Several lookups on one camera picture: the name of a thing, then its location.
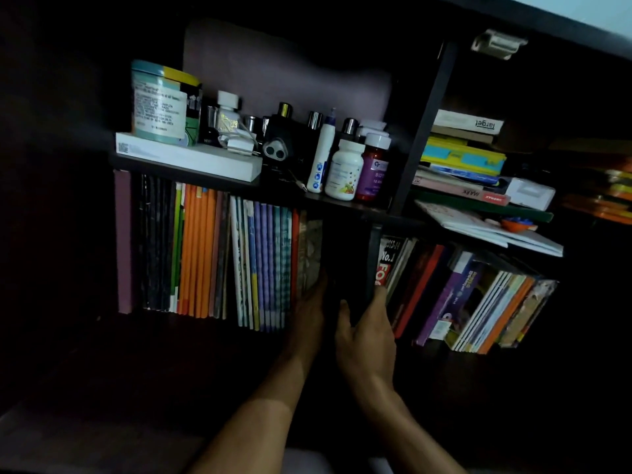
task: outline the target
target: small white box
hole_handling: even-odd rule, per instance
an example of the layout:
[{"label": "small white box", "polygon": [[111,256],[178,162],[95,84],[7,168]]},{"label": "small white box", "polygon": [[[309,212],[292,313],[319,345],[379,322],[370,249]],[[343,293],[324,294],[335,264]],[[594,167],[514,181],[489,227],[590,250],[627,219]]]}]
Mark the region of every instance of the small white box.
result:
[{"label": "small white box", "polygon": [[437,126],[477,131],[488,135],[498,135],[503,123],[505,122],[499,119],[481,118],[448,110],[439,110],[434,122]]},{"label": "small white box", "polygon": [[546,211],[555,195],[555,189],[528,179],[506,176],[502,176],[502,179],[509,182],[505,194],[510,197],[510,203],[515,205]]},{"label": "small white box", "polygon": [[260,157],[240,155],[214,146],[168,145],[129,133],[116,133],[116,152],[240,181],[253,181],[261,173],[263,163]]}]

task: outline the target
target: hand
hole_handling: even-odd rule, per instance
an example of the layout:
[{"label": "hand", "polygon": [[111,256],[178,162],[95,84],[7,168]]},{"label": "hand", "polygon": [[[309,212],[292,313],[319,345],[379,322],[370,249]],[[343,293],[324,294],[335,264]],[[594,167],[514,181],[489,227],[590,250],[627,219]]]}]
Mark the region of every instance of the hand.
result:
[{"label": "hand", "polygon": [[340,303],[336,359],[359,401],[376,387],[393,389],[395,354],[395,338],[386,315],[385,287],[375,287],[373,301],[356,327],[351,326],[347,302]]},{"label": "hand", "polygon": [[318,281],[296,303],[296,310],[290,319],[285,353],[299,357],[307,370],[322,345],[325,327],[322,300],[327,281],[327,273],[320,270]]}]

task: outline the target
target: white bottle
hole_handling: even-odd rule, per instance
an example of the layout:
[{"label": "white bottle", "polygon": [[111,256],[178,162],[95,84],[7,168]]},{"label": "white bottle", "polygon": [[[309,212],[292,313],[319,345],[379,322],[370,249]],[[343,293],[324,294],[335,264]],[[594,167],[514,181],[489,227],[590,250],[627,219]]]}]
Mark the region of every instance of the white bottle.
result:
[{"label": "white bottle", "polygon": [[335,199],[350,201],[358,188],[359,174],[364,166],[365,146],[340,140],[339,150],[331,157],[325,193]]},{"label": "white bottle", "polygon": [[228,92],[217,92],[217,118],[215,128],[220,133],[232,133],[239,128],[240,116],[236,111],[239,107],[239,96]]},{"label": "white bottle", "polygon": [[307,190],[312,193],[322,193],[322,176],[325,174],[325,168],[327,168],[329,151],[331,150],[331,145],[334,144],[335,135],[336,109],[332,108],[331,113],[325,118],[325,123],[320,128],[314,163],[312,163],[312,172],[307,179],[307,183],[305,183]]}]

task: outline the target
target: forearm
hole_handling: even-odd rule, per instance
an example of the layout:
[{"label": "forearm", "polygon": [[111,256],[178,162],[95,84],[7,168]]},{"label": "forearm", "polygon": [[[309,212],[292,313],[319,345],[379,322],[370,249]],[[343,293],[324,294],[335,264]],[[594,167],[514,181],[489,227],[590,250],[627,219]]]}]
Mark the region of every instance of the forearm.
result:
[{"label": "forearm", "polygon": [[190,472],[279,473],[289,425],[309,367],[310,362],[300,356],[282,355]]},{"label": "forearm", "polygon": [[356,395],[382,440],[397,474],[464,474],[466,471],[415,421],[399,395],[385,384]]}]

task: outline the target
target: person's right hand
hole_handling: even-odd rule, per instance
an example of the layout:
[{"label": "person's right hand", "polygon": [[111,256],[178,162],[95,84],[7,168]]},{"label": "person's right hand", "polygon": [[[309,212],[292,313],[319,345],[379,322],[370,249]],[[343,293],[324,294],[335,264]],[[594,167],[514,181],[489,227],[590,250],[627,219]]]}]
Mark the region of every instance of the person's right hand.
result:
[{"label": "person's right hand", "polygon": [[385,287],[375,287],[373,301],[356,327],[351,326],[347,302],[340,303],[336,359],[357,398],[376,387],[392,390],[395,354],[395,338],[386,315]]}]

